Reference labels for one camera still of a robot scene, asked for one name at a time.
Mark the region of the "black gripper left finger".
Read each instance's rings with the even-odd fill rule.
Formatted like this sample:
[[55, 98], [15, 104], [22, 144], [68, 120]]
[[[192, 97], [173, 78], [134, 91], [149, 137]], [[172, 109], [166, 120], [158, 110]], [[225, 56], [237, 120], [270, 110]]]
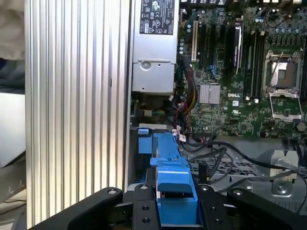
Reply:
[[104, 188], [32, 227], [34, 230], [112, 230], [127, 224], [132, 230], [158, 230], [160, 218], [151, 185], [134, 188], [133, 201], [123, 202], [123, 191]]

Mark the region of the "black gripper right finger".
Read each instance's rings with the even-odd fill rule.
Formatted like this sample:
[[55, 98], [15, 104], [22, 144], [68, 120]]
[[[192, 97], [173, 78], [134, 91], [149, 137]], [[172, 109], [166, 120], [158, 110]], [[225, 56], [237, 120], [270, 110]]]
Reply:
[[305, 230], [307, 218], [243, 188], [222, 195], [197, 185], [200, 221], [204, 230]]

